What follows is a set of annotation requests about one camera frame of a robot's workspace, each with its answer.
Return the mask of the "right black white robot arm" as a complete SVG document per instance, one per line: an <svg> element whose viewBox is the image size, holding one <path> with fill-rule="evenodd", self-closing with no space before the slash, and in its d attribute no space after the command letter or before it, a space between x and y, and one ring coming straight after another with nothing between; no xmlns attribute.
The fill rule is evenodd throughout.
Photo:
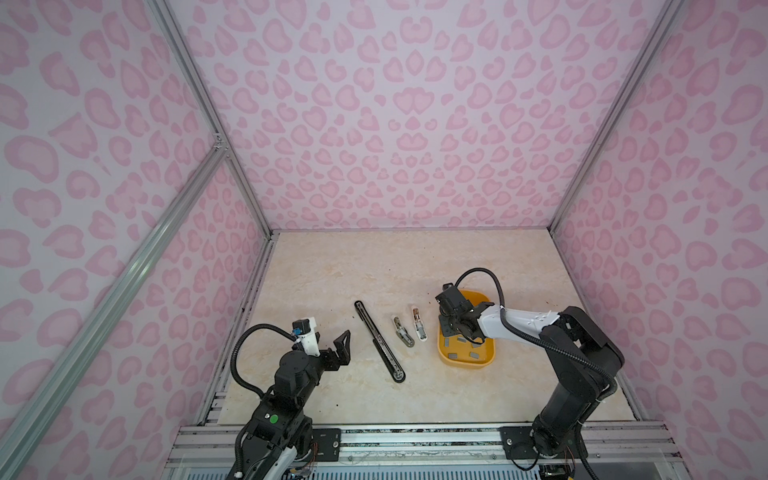
<svg viewBox="0 0 768 480"><path fill-rule="evenodd" d="M567 450L579 427L618 388L616 375L625 364L624 355L579 307L533 312L493 302L474 305L454 284L444 285L436 300L443 334L470 343L522 341L546 352L558 384L523 441L536 457L555 458Z"/></svg>

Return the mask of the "black long stapler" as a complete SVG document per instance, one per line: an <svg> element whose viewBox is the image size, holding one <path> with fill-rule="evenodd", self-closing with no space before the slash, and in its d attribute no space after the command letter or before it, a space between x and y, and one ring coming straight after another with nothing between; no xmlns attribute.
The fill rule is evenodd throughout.
<svg viewBox="0 0 768 480"><path fill-rule="evenodd" d="M380 330L368 313L364 303L361 300L354 302L354 308L371 334L373 345L375 346L382 362L395 383L403 383L406 379L406 373L399 361L395 357L391 348L387 344Z"/></svg>

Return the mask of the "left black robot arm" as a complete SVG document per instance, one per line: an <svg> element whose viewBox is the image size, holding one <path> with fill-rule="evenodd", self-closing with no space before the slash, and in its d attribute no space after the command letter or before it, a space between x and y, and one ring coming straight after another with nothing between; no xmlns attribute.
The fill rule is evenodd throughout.
<svg viewBox="0 0 768 480"><path fill-rule="evenodd" d="M292 342L267 390L246 381L237 366L243 344L261 330ZM259 404L235 437L229 479L305 479L301 471L328 452L315 439L313 420L304 408L324 373L350 363L351 332L344 331L331 348L313 351L318 338L310 321L303 319L296 321L290 332L272 324L256 324L236 341L229 361L230 375L237 385L256 394Z"/></svg>

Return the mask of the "grey mini stapler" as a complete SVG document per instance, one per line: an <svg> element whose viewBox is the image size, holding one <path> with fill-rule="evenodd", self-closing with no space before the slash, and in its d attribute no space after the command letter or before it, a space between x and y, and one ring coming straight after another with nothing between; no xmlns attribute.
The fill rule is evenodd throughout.
<svg viewBox="0 0 768 480"><path fill-rule="evenodd" d="M401 319L398 316L392 317L393 326L397 337L408 347L413 348L415 346L414 338L409 334Z"/></svg>

